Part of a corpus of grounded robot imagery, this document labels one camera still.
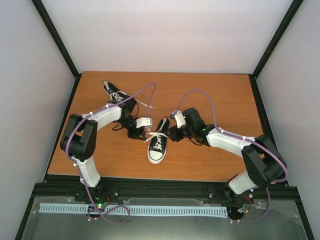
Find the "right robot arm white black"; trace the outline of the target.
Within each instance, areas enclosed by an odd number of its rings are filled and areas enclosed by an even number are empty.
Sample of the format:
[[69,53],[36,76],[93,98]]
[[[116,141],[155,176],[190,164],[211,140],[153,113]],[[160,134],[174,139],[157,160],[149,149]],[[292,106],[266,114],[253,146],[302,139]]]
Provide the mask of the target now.
[[283,157],[266,135],[247,137],[205,124],[193,107],[184,111],[175,110],[170,117],[176,125],[165,134],[173,142],[187,138],[198,146],[219,148],[243,159],[245,172],[226,183],[226,189],[235,195],[254,188],[267,188],[287,170]]

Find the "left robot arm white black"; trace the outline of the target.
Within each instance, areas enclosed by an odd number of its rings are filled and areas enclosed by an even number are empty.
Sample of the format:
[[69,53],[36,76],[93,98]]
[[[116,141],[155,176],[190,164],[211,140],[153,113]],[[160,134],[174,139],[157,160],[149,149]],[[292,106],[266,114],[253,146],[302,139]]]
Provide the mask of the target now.
[[73,162],[79,172],[80,182],[86,185],[86,195],[92,201],[103,198],[104,188],[98,185],[101,176],[97,171],[93,154],[96,149],[97,133],[110,123],[118,123],[127,130],[127,137],[133,140],[146,140],[142,125],[131,115],[137,101],[134,98],[124,102],[110,100],[105,106],[93,112],[69,116],[60,140],[60,149]]

